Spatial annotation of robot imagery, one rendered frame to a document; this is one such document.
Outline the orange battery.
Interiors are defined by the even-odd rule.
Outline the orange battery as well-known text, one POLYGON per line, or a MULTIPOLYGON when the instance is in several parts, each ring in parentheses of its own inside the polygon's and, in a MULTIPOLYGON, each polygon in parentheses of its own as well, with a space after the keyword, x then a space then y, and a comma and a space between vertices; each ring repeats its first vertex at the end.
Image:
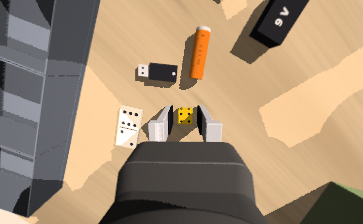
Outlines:
POLYGON ((205 26, 196 28, 189 78, 202 80, 210 31, 211 29, 205 26))

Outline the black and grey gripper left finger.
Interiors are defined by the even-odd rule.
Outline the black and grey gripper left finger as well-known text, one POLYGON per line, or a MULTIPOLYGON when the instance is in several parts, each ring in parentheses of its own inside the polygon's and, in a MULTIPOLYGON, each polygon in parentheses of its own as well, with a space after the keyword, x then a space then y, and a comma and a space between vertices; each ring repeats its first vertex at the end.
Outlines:
POLYGON ((148 123, 149 141, 166 141, 173 126, 173 105, 166 105, 157 120, 148 123))

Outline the black usb stick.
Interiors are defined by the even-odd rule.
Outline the black usb stick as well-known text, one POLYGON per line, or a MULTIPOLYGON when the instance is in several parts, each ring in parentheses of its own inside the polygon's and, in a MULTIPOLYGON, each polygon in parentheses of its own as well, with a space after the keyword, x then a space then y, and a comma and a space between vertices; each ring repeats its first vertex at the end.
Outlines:
POLYGON ((149 63, 149 65, 139 64, 138 76, 149 77, 149 80, 176 82, 177 65, 149 63))

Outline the black 9v battery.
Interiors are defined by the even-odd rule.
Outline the black 9v battery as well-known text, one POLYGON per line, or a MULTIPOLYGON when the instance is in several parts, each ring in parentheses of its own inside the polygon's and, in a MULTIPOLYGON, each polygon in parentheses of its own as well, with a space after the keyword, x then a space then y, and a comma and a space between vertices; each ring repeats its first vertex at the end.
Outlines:
POLYGON ((269 0, 250 37, 268 48, 280 46, 309 0, 269 0))

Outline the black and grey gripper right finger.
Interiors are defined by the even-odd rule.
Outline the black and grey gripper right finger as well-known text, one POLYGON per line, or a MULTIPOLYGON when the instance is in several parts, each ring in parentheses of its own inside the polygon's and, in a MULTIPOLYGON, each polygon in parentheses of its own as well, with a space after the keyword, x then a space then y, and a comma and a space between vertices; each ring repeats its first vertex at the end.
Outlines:
POLYGON ((222 123, 214 121, 204 105, 197 105, 197 126, 204 142, 221 142, 222 123))

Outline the dark grey rack of three bins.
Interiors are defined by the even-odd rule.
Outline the dark grey rack of three bins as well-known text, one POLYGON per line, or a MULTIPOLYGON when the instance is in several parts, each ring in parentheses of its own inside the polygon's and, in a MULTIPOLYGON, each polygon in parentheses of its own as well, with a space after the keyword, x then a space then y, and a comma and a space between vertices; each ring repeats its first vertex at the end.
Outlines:
POLYGON ((100 1, 0 0, 1 210, 29 218, 63 187, 100 1))

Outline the white domino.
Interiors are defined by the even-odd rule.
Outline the white domino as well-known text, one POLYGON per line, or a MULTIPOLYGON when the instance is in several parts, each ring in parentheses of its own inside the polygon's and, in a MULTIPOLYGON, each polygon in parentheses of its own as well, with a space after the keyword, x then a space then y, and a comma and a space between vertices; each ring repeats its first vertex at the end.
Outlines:
POLYGON ((116 145, 135 149, 138 145, 143 111, 125 105, 120 107, 116 145))

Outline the yellow die with black pips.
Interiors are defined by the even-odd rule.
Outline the yellow die with black pips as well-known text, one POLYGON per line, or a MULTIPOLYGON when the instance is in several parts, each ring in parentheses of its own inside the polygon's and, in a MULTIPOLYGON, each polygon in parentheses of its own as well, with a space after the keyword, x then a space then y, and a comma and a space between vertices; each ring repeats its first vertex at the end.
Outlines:
POLYGON ((191 107, 178 108, 178 124, 192 124, 193 111, 191 107))

